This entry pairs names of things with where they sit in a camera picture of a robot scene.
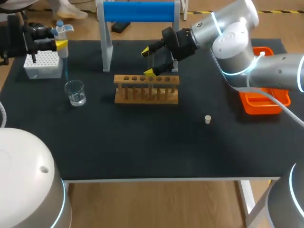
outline small white cylinder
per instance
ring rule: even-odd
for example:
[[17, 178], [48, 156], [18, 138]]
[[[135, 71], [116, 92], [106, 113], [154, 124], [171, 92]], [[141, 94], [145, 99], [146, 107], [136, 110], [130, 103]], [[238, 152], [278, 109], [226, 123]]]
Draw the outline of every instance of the small white cylinder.
[[206, 116], [205, 116], [205, 123], [206, 123], [206, 124], [209, 124], [210, 121], [211, 121], [211, 116], [210, 116], [210, 115], [206, 115]]

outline person's foot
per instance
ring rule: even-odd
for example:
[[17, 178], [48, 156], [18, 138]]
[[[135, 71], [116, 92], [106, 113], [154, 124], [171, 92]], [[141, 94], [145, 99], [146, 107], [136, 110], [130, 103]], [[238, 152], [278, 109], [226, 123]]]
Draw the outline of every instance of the person's foot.
[[73, 19], [85, 19], [87, 17], [87, 13], [81, 11], [80, 9], [76, 8], [74, 5], [61, 5], [56, 12], [56, 15], [54, 15], [54, 18], [56, 16], [67, 19], [67, 18], [73, 18]]

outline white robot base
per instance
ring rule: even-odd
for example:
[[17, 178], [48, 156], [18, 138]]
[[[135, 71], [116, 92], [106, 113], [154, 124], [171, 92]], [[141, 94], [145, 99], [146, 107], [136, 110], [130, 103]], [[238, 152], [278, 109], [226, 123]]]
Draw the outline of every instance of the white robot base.
[[47, 146], [23, 130], [0, 129], [0, 227], [69, 228], [71, 204]]

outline orange plastic container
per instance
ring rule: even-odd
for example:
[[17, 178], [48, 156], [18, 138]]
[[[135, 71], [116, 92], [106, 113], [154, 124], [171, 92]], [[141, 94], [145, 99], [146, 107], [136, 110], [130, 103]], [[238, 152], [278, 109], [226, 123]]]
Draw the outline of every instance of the orange plastic container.
[[[260, 52], [264, 51], [265, 56], [272, 56], [274, 53], [268, 47], [253, 47], [253, 52], [259, 56]], [[266, 93], [269, 93], [274, 98], [279, 100], [286, 107], [290, 105], [290, 98], [287, 90], [262, 88]], [[282, 109], [269, 98], [259, 93], [239, 93], [244, 109], [249, 115], [265, 115], [279, 114]]]

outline white cable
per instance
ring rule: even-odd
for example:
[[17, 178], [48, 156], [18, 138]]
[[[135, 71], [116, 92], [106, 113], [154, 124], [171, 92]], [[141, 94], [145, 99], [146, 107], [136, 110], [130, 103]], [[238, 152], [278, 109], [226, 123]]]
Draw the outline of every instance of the white cable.
[[0, 110], [1, 110], [1, 113], [2, 113], [2, 124], [1, 124], [1, 128], [2, 127], [5, 127], [5, 124], [6, 124], [6, 111], [2, 105], [2, 103], [0, 102]]

